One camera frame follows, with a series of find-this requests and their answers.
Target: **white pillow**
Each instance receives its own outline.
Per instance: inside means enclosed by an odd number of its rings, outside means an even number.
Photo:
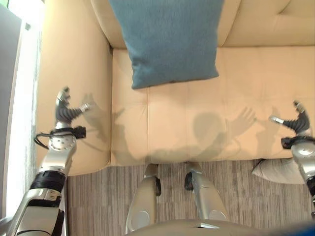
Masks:
[[[276,183],[304,184],[298,164],[293,158],[265,159],[252,171],[258,177]]]

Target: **leather upholstery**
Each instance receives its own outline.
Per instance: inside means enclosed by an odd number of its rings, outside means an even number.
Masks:
[[[315,127],[315,47],[218,48],[220,76],[132,90],[126,50],[113,52],[111,165],[288,158],[270,121],[294,119],[294,99]]]
[[[56,96],[70,87],[70,106],[95,102],[94,109],[73,122],[87,128],[78,140],[70,175],[103,169],[110,161],[112,56],[89,0],[48,0],[42,35],[38,81],[38,132],[55,124]],[[37,148],[37,165],[47,150]]]
[[[126,48],[108,0],[91,0],[114,48]],[[314,45],[314,0],[225,0],[218,46]]]
[[[127,51],[112,54],[106,40],[125,47],[108,0],[91,2],[45,1],[36,129],[53,128],[63,86],[71,106],[96,104],[73,123],[88,133],[70,175],[110,165],[290,157],[280,138],[293,132],[267,118],[296,118],[293,99],[305,104],[315,127],[314,46],[222,47],[218,78],[132,90]],[[219,45],[314,45],[314,2],[226,0]],[[38,164],[45,154],[37,149]]]

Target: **couch armrest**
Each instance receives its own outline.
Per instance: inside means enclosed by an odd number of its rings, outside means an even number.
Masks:
[[[47,0],[37,91],[37,131],[54,125],[57,93],[70,87],[70,106],[94,101],[73,122],[87,128],[79,140],[70,175],[103,169],[110,162],[112,55],[89,0]],[[37,149],[37,166],[46,150]]]

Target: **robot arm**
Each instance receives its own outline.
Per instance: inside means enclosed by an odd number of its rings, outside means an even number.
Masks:
[[[78,109],[69,109],[69,98],[69,88],[59,92],[55,129],[35,138],[35,142],[48,152],[11,221],[7,236],[60,236],[62,233],[61,191],[76,151],[76,140],[86,135],[84,127],[72,128],[71,122],[90,108],[89,104],[84,104]],[[39,136],[50,138],[48,146],[38,139]]]
[[[299,165],[300,173],[308,186],[315,206],[315,139],[313,137],[309,116],[301,103],[293,102],[299,113],[296,120],[283,120],[275,116],[269,119],[290,129],[296,133],[296,137],[282,138],[283,148],[291,149],[295,162]]]

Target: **gray floor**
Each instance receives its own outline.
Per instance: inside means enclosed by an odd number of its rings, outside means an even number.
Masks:
[[[309,220],[311,198],[305,185],[276,184],[251,174],[257,161],[203,163],[231,220],[254,228],[271,228]],[[71,236],[122,236],[132,196],[144,166],[111,167],[68,179]],[[162,195],[159,221],[196,218],[193,194],[185,191],[184,164],[159,166]]]

